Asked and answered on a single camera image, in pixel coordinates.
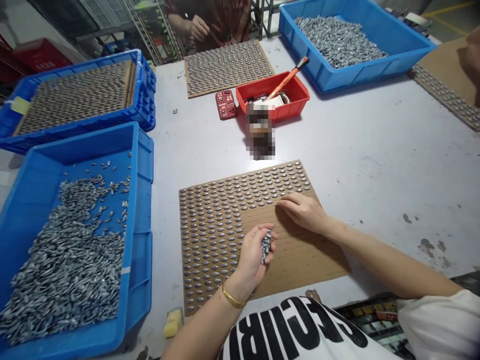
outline woman's left hand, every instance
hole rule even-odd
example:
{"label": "woman's left hand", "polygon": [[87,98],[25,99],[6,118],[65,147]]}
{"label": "woman's left hand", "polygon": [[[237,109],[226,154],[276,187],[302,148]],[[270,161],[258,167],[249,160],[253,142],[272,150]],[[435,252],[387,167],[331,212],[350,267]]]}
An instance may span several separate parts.
{"label": "woman's left hand", "polygon": [[[253,291],[262,281],[267,270],[267,264],[274,259],[274,252],[277,248],[275,241],[270,243],[270,252],[265,258],[265,264],[262,260],[262,239],[267,235],[267,229],[272,230],[274,225],[272,223],[259,224],[253,227],[248,234],[243,238],[241,245],[240,261],[235,271],[237,274]],[[273,240],[277,240],[279,236],[271,231]]]}

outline tool handle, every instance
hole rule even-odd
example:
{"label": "tool handle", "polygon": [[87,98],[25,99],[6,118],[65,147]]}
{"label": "tool handle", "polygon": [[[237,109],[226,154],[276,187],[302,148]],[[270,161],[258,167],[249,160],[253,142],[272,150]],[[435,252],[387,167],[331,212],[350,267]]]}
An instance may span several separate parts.
{"label": "tool handle", "polygon": [[310,59],[308,57],[304,56],[300,59],[300,61],[298,62],[298,64],[295,67],[298,69],[298,71],[300,71],[309,62],[310,62]]}
{"label": "tool handle", "polygon": [[308,63],[310,62],[310,59],[308,57],[303,57],[300,59],[300,61],[298,62],[298,64],[293,68],[293,70],[286,76],[285,79],[283,79],[283,81],[280,83],[280,85],[278,85],[275,90],[273,90],[271,92],[271,94],[265,99],[265,100],[270,100],[274,97],[276,97],[279,92],[282,91],[282,89],[284,88],[284,86],[295,76],[297,75],[297,73],[305,66],[307,65]]}
{"label": "tool handle", "polygon": [[275,90],[273,90],[270,95],[268,95],[268,97],[265,99],[266,100],[270,100],[274,97],[276,97],[279,92],[282,91],[283,87],[299,72],[299,70],[297,68],[294,68],[287,76],[286,78],[283,79],[283,81],[280,83],[280,85],[278,85]]}

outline white t-shirt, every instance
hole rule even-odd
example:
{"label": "white t-shirt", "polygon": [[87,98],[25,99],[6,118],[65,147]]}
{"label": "white t-shirt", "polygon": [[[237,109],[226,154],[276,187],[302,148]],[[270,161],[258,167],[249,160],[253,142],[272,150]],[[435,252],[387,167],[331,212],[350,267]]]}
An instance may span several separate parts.
{"label": "white t-shirt", "polygon": [[[480,297],[399,300],[398,319],[418,360],[471,359],[480,350]],[[231,328],[218,359],[399,359],[309,297],[290,297]]]}

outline red small box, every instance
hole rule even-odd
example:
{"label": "red small box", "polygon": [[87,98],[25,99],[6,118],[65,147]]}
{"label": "red small box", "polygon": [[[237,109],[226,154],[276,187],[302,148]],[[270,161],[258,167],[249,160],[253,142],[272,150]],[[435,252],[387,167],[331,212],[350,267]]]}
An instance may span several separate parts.
{"label": "red small box", "polygon": [[228,120],[237,117],[234,95],[230,90],[219,91],[215,94],[216,107],[220,120]]}
{"label": "red small box", "polygon": [[[238,100],[239,107],[243,113],[247,114],[247,99],[259,97],[262,94],[270,94],[278,85],[280,85],[282,80],[285,79],[288,74],[290,74],[290,71],[237,86],[236,99]],[[285,85],[283,91],[285,91],[285,94],[290,98],[291,102],[278,106],[275,110],[269,112],[269,118],[273,123],[300,115],[305,104],[310,100],[310,93],[298,76],[292,78]]]}
{"label": "red small box", "polygon": [[20,44],[12,55],[37,73],[73,65],[48,39],[41,38]]}

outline wrist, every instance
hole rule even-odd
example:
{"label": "wrist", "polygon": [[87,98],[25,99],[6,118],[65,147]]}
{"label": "wrist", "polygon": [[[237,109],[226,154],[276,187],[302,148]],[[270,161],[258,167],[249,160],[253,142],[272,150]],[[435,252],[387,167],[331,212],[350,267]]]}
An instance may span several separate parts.
{"label": "wrist", "polygon": [[226,291],[235,300],[245,303],[255,290],[251,281],[245,279],[238,271],[234,272],[224,283]]}
{"label": "wrist", "polygon": [[328,215],[326,215],[326,219],[323,219],[321,222],[324,226],[319,234],[333,242],[339,241],[342,238],[342,233],[348,228],[342,221]]}
{"label": "wrist", "polygon": [[192,21],[188,19],[183,20],[183,32],[187,37],[192,36]]}

